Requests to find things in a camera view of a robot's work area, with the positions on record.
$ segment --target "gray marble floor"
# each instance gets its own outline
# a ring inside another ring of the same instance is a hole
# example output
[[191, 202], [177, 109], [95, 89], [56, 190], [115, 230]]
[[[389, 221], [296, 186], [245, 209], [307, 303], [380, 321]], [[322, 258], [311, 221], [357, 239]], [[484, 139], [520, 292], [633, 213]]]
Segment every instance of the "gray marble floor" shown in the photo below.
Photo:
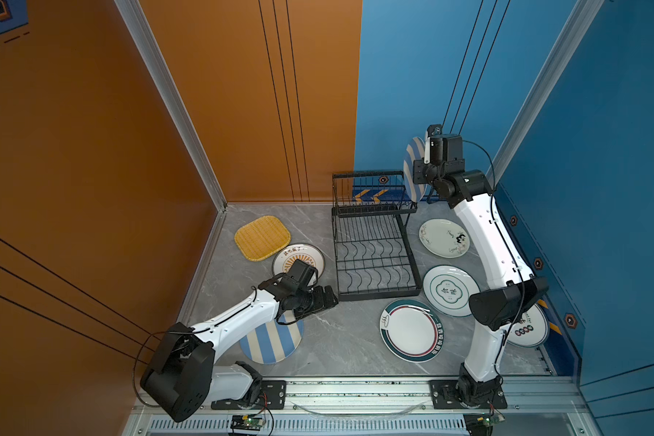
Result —
[[[228, 206], [227, 217], [213, 253], [203, 287], [192, 310], [191, 322], [200, 322], [232, 307], [250, 294], [250, 287], [270, 278], [273, 257], [261, 262], [245, 259], [235, 245], [235, 232], [262, 215], [274, 215], [291, 232], [292, 243], [311, 243], [326, 258], [319, 279], [322, 285], [336, 288], [331, 206]], [[423, 276], [436, 265], [453, 265], [467, 271], [480, 289], [485, 289], [485, 272], [474, 246], [462, 257], [444, 259], [431, 254], [419, 241], [421, 224], [431, 218], [458, 222], [448, 205], [441, 202], [421, 204], [407, 226], [411, 249]], [[422, 293], [415, 297], [426, 301]], [[265, 376], [292, 375], [456, 375], [472, 341], [474, 319], [452, 318], [439, 314], [444, 325], [443, 350], [432, 360], [411, 363], [396, 357], [383, 343], [379, 316], [394, 299], [342, 301], [334, 309], [305, 319], [303, 340], [297, 350], [273, 365], [252, 363]], [[503, 374], [547, 374], [541, 353], [509, 344], [501, 360]], [[218, 364], [248, 360], [239, 344], [231, 347]]]

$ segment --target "blue and white striped plate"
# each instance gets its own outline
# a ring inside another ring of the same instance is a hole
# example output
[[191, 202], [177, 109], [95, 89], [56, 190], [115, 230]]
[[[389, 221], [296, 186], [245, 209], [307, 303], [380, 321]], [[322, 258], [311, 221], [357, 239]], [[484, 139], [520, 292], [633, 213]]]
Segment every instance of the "blue and white striped plate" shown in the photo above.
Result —
[[[279, 318], [280, 322], [293, 322], [292, 310]], [[289, 326], [277, 324], [275, 320], [255, 328], [240, 339], [240, 348], [247, 358], [257, 363], [276, 363], [291, 355], [303, 337], [303, 320]]]
[[407, 144], [407, 154], [404, 155], [404, 189], [413, 202], [420, 201], [426, 193], [427, 185], [415, 185], [412, 179], [414, 161], [424, 157], [424, 141], [420, 137], [413, 137]]

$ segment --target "plate with red border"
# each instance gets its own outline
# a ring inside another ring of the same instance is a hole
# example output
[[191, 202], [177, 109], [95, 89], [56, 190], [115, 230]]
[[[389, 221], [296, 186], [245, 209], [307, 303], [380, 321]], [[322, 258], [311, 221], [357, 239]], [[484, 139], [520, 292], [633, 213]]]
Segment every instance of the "plate with red border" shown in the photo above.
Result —
[[392, 301], [380, 316], [385, 345], [408, 362], [434, 359], [444, 343], [444, 327], [434, 310], [412, 299]]

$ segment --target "white plate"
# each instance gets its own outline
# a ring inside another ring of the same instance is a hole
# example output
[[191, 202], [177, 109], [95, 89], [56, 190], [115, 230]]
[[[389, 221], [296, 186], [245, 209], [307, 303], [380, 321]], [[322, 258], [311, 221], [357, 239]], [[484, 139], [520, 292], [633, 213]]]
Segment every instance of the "white plate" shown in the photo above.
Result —
[[470, 237], [465, 229], [453, 221], [428, 220], [419, 227], [419, 240], [436, 256], [452, 259], [467, 253]]
[[322, 256], [320, 250], [306, 243], [295, 243], [279, 251], [276, 257], [274, 257], [274, 275], [287, 273], [293, 263], [298, 259], [317, 268], [317, 277], [313, 276], [309, 283], [309, 286], [313, 286], [317, 283], [317, 278], [325, 270], [325, 258]]
[[434, 266], [424, 276], [424, 295], [434, 309], [452, 317], [471, 314], [468, 301], [480, 288], [468, 273], [454, 266]]
[[520, 347], [537, 347], [548, 338], [549, 325], [545, 313], [537, 304], [521, 315], [521, 320], [511, 327], [508, 342]]
[[380, 317], [385, 345], [408, 362], [434, 359], [444, 343], [444, 327], [434, 311], [412, 299], [393, 301]]

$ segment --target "plate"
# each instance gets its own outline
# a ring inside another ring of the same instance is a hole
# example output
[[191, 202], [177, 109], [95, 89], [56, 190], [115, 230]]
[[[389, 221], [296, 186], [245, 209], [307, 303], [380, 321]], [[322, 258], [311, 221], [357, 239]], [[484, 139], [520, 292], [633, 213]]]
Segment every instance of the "plate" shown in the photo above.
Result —
[[511, 327], [508, 342], [519, 347], [537, 347], [548, 338], [548, 319], [540, 306], [534, 304], [521, 315], [521, 320]]
[[427, 185], [414, 184], [412, 173], [414, 172], [414, 161], [424, 157], [424, 141], [420, 137], [413, 137], [407, 144], [406, 150], [404, 164], [402, 165], [404, 189], [407, 191], [407, 196], [411, 201], [418, 202], [424, 197]]
[[434, 359], [444, 343], [439, 317], [429, 306], [412, 299], [388, 304], [380, 316], [380, 333], [388, 349], [408, 362]]
[[[287, 310], [279, 318], [280, 322], [296, 320], [293, 310]], [[303, 338], [303, 320], [289, 326], [282, 326], [272, 319], [252, 330], [240, 339], [240, 348], [249, 360], [257, 363], [276, 363], [293, 354]]]
[[468, 273], [454, 266], [434, 266], [424, 276], [424, 295], [434, 309], [452, 317], [472, 312], [468, 301], [480, 288]]
[[325, 270], [325, 258], [317, 247], [306, 243], [295, 243], [279, 251], [276, 257], [274, 257], [274, 275], [287, 273], [293, 263], [298, 259], [317, 268], [317, 277], [313, 276], [308, 284], [309, 286], [313, 286], [317, 283], [317, 278]]
[[452, 259], [467, 253], [470, 237], [464, 228], [453, 221], [428, 220], [419, 227], [419, 240], [436, 256]]

